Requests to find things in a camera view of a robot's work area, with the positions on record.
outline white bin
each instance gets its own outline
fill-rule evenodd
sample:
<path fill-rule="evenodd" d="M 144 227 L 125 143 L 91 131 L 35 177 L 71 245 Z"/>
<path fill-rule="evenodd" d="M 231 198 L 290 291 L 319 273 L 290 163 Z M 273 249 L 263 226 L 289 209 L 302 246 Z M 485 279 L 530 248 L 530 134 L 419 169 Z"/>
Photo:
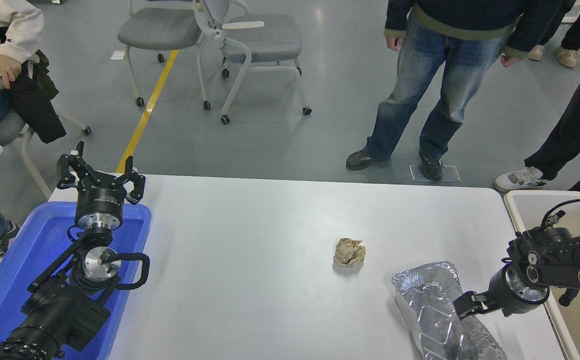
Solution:
<path fill-rule="evenodd" d="M 517 190 L 507 193 L 504 202 L 514 229 L 525 231 L 539 226 L 544 214 L 552 207 L 573 199 L 580 199 L 580 192 Z M 560 209 L 566 215 L 555 227 L 567 228 L 573 237 L 580 236 L 580 202 L 570 203 Z M 565 290 L 551 287 L 550 291 L 552 294 L 545 306 L 562 350 L 567 360 L 580 360 L 580 292 L 570 306 L 564 307 L 556 299 Z"/>

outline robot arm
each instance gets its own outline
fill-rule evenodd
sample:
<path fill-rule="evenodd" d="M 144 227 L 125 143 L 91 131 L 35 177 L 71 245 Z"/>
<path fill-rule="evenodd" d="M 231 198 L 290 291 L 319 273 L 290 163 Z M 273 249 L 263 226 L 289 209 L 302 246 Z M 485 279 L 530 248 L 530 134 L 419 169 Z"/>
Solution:
<path fill-rule="evenodd" d="M 505 316 L 527 313 L 548 300 L 551 286 L 567 288 L 559 303 L 570 305 L 580 290 L 580 236 L 553 227 L 564 211 L 548 216 L 566 203 L 551 209 L 541 226 L 516 234 L 507 248 L 509 257 L 492 276 L 488 291 L 466 291 L 454 301 L 460 319 L 495 310 L 502 310 Z"/>
<path fill-rule="evenodd" d="M 21 307 L 26 318 L 0 343 L 0 360 L 62 358 L 64 345 L 82 351 L 110 316 L 105 303 L 113 291 L 137 289 L 148 280 L 147 255 L 116 253 L 108 247 L 113 230 L 123 223 L 124 199 L 138 203 L 146 177 L 132 169 L 132 157 L 120 177 L 95 171 L 84 161 L 83 150 L 80 141 L 76 151 L 62 155 L 57 164 L 57 188 L 78 191 L 74 223 L 83 231 L 28 286 L 32 295 Z M 134 184 L 130 196 L 124 188 L 127 182 Z M 121 261 L 141 262 L 137 282 L 121 283 Z"/>

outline crumpled paper ball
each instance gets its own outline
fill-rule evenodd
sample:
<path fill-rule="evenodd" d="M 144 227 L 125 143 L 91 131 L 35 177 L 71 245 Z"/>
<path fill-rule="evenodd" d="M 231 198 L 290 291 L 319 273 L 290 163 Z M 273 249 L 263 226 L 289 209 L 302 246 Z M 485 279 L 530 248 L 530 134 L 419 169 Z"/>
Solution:
<path fill-rule="evenodd" d="M 334 262 L 341 267 L 353 267 L 366 258 L 366 247 L 361 246 L 361 240 L 343 237 L 338 240 L 334 251 Z"/>

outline aluminum foil tray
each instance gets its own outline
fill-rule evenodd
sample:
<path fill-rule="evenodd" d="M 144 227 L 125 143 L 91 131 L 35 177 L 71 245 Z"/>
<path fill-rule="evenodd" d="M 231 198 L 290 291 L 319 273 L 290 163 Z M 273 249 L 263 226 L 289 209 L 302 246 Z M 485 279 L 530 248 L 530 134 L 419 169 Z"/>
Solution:
<path fill-rule="evenodd" d="M 475 316 L 459 320 L 453 301 L 463 294 L 455 265 L 432 262 L 392 277 L 396 301 L 425 360 L 505 360 Z"/>

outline blue plastic tray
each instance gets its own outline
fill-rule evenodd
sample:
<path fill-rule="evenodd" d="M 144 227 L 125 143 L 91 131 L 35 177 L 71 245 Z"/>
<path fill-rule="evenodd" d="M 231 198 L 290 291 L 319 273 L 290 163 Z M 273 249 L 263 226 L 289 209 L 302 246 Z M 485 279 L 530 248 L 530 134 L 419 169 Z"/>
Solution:
<path fill-rule="evenodd" d="M 75 202 L 46 202 L 39 205 L 27 217 L 8 249 L 0 265 L 0 342 L 6 340 L 11 331 L 25 320 L 21 306 L 31 296 L 26 290 L 28 285 L 70 246 L 66 230 L 75 223 L 75 209 Z M 126 203 L 123 207 L 123 225 L 112 233 L 114 240 L 110 248 L 117 253 L 143 251 L 151 219 L 150 209 L 144 205 Z M 121 282 L 134 282 L 138 266 L 137 261 L 124 261 L 118 272 Z M 64 345 L 62 350 L 66 353 L 66 360 L 104 360 L 108 356 L 128 294 L 129 291 L 114 290 L 105 303 L 112 313 L 103 328 L 81 352 Z"/>

